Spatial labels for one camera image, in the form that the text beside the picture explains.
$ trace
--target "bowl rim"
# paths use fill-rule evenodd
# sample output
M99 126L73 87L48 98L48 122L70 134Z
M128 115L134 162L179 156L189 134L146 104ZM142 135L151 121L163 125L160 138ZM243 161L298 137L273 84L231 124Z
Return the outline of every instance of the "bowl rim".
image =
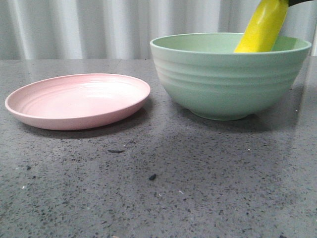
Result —
M162 37L157 37L154 38L150 41L150 46L162 50L168 50L172 52L180 52L180 53L195 53L195 54L201 54L201 55L277 55L281 53L294 53L294 52L299 52L299 51L304 51L307 49L310 49L312 47L311 42L296 38L296 37L289 37L289 36L278 36L279 38L290 38L290 39L295 39L299 40L303 43L306 44L305 47L301 47L298 49L292 49L292 50L284 50L284 51L267 51L267 52L223 52L223 53L213 53L213 52L204 52L204 51L187 51L187 50L178 50L178 49L173 49L173 48L168 48L168 47L163 47L159 46L154 43L154 41L164 39L164 38L172 38L172 37L179 37L179 36L189 36L189 35L243 35L243 33L236 33L236 32L204 32L204 33L185 33L185 34L175 34L175 35L167 35L167 36L162 36Z

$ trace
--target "plate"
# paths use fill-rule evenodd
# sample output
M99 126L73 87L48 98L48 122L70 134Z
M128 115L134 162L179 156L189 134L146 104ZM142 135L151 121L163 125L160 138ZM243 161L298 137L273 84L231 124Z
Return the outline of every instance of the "plate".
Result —
M6 108L21 122L50 130L107 125L137 112L150 86L119 74L76 74L31 83L12 92Z

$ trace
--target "curtain fold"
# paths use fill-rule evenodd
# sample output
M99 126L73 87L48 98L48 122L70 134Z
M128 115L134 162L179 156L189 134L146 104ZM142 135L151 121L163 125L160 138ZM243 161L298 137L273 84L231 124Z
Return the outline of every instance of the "curtain fold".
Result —
M260 0L0 0L0 59L148 59L153 38L244 32ZM290 7L281 35L312 42L317 0Z

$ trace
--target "green bowl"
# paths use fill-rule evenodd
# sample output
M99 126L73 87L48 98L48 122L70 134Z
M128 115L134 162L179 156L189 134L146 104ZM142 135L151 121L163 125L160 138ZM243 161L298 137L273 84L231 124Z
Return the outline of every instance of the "green bowl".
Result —
M272 106L293 84L311 43L279 37L270 52L234 53L241 37L196 33L152 40L160 83L203 118L241 119Z

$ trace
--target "countertop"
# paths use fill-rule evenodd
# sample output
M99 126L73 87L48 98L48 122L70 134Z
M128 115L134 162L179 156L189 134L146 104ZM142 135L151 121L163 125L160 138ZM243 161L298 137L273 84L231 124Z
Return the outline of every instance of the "countertop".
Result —
M78 73L134 76L151 93L79 131L5 109L21 86ZM316 75L309 57L276 105L214 121L174 103L151 60L0 61L0 238L316 238Z

